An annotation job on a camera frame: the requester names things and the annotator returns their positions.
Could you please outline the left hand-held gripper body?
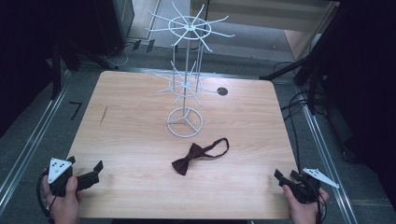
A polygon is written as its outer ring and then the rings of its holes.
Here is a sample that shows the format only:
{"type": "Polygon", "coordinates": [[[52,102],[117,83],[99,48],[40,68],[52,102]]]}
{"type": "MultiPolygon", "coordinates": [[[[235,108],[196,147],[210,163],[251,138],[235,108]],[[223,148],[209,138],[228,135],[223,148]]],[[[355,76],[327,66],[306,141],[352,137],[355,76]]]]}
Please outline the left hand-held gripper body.
{"type": "MultiPolygon", "coordinates": [[[[99,174],[93,169],[87,174],[78,176],[77,191],[89,189],[99,182],[99,174]]],[[[73,164],[67,160],[52,158],[49,162],[48,183],[54,196],[64,197],[68,178],[73,175],[73,164]]]]}

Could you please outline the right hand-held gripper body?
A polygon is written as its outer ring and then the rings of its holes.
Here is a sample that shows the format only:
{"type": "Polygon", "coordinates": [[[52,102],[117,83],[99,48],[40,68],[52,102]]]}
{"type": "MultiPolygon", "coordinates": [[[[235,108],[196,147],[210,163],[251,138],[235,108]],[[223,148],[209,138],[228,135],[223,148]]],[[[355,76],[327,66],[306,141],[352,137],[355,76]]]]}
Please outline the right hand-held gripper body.
{"type": "Polygon", "coordinates": [[[300,174],[303,182],[297,182],[293,179],[292,184],[288,186],[294,197],[299,203],[314,203],[318,201],[319,189],[321,184],[325,183],[332,187],[339,188],[339,185],[332,181],[318,169],[304,168],[300,174]]]}

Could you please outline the dark red bow tie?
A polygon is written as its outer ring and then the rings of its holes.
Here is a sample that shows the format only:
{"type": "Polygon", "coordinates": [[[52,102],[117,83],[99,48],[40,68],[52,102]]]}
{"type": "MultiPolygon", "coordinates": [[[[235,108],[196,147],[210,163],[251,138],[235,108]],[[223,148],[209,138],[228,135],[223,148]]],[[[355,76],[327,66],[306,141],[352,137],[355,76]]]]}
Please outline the dark red bow tie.
{"type": "Polygon", "coordinates": [[[172,166],[178,174],[185,175],[188,172],[190,161],[199,158],[209,158],[210,160],[216,159],[225,155],[228,152],[229,148],[230,145],[229,145],[229,140],[227,138],[220,138],[208,147],[200,147],[199,145],[192,143],[188,154],[181,159],[173,161],[172,166]],[[222,153],[218,155],[207,154],[207,151],[212,150],[221,142],[224,142],[226,145],[226,148],[222,153]]]}

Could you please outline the white wire display rack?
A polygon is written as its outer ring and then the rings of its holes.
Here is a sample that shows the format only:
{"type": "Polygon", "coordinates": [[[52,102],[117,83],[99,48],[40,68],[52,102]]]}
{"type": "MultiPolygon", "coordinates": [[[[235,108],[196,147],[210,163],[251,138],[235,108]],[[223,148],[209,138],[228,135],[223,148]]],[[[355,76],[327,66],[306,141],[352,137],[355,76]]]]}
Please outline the white wire display rack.
{"type": "Polygon", "coordinates": [[[215,31],[212,26],[226,21],[228,16],[214,21],[207,21],[201,17],[205,10],[205,4],[195,14],[185,14],[172,2],[172,9],[175,11],[173,17],[161,16],[158,13],[149,14],[161,21],[165,21],[164,27],[148,29],[151,33],[166,32],[173,36],[172,43],[172,66],[169,75],[155,73],[154,76],[164,79],[168,86],[156,93],[169,92],[175,95],[173,105],[176,107],[167,117],[166,126],[170,133],[177,137],[189,138],[197,135],[203,128],[204,119],[200,112],[189,105],[189,101],[194,101],[198,106],[201,102],[198,95],[202,91],[213,92],[203,86],[203,81],[214,74],[204,76],[201,74],[204,51],[212,52],[212,48],[206,43],[206,39],[211,35],[231,38],[227,35],[215,31]]]}

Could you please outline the person's right hand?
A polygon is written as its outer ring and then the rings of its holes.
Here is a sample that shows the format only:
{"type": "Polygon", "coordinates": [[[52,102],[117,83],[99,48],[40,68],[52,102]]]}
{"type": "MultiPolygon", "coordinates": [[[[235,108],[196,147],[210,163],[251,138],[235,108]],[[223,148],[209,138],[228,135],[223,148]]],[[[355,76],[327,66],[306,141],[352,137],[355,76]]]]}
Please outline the person's right hand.
{"type": "Polygon", "coordinates": [[[320,208],[317,203],[299,203],[287,185],[284,185],[282,189],[289,203],[290,218],[293,224],[318,224],[321,220],[318,213],[330,197],[324,189],[319,190],[320,208]]]}

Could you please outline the person's left hand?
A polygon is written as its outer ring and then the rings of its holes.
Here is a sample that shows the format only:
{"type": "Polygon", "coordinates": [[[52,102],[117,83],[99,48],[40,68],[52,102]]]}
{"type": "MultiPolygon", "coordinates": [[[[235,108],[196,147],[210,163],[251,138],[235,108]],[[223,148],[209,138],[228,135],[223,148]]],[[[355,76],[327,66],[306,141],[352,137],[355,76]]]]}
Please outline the person's left hand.
{"type": "Polygon", "coordinates": [[[64,197],[55,197],[50,191],[48,177],[42,179],[42,187],[49,204],[54,224],[79,224],[79,201],[77,196],[78,180],[75,176],[68,178],[64,197]]]}

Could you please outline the black metal stand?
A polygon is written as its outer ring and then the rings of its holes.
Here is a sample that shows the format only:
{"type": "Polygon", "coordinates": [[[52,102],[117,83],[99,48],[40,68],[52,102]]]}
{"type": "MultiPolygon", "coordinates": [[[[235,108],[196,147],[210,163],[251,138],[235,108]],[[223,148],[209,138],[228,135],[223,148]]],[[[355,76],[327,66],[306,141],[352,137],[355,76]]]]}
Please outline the black metal stand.
{"type": "Polygon", "coordinates": [[[292,63],[270,75],[260,77],[260,80],[272,81],[277,77],[299,68],[299,72],[294,78],[297,86],[305,84],[310,80],[310,86],[307,96],[307,106],[312,115],[315,114],[315,94],[318,87],[319,77],[323,73],[325,63],[331,58],[331,51],[339,39],[339,30],[343,18],[345,17],[345,6],[340,4],[335,12],[330,24],[319,38],[313,49],[301,60],[292,63]]]}
{"type": "Polygon", "coordinates": [[[57,38],[52,45],[52,94],[50,99],[54,100],[61,91],[61,60],[64,60],[68,69],[77,71],[80,68],[76,50],[73,43],[64,38],[57,38]]]}

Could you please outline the dark cabinet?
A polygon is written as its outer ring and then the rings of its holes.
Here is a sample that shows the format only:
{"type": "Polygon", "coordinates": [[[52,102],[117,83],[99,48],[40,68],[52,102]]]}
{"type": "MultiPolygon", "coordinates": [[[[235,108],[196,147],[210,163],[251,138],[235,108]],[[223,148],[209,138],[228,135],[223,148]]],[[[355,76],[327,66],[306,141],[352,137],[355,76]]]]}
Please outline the dark cabinet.
{"type": "Polygon", "coordinates": [[[99,24],[96,49],[109,55],[124,48],[134,20],[132,0],[93,0],[99,24]]]}

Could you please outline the light wooden panel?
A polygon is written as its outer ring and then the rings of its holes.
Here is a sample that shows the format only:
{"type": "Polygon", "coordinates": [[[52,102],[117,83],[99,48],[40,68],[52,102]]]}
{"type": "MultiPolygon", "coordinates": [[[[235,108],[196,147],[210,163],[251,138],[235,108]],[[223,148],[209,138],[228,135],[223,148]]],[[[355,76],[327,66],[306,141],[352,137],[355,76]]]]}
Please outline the light wooden panel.
{"type": "Polygon", "coordinates": [[[205,5],[209,20],[228,16],[228,23],[284,30],[295,60],[302,59],[315,36],[327,28],[338,5],[335,0],[189,1],[191,14],[205,5]]]}

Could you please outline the metal floor rail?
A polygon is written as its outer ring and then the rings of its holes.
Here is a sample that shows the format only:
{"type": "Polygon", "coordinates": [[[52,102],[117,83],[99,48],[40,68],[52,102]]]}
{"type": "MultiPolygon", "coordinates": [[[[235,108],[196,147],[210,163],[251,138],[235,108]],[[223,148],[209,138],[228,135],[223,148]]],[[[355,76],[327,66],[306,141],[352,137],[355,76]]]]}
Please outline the metal floor rail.
{"type": "Polygon", "coordinates": [[[332,192],[334,194],[335,200],[337,201],[343,220],[346,224],[359,224],[347,192],[340,178],[339,172],[337,171],[332,160],[324,136],[318,126],[317,119],[314,115],[311,114],[307,106],[304,107],[304,116],[313,135],[314,141],[318,149],[318,154],[321,157],[321,161],[326,170],[326,174],[331,180],[339,185],[339,188],[333,187],[332,192]]]}
{"type": "Polygon", "coordinates": [[[52,85],[40,92],[0,138],[0,215],[56,115],[74,74],[66,70],[61,75],[61,90],[53,100],[52,85]]]}

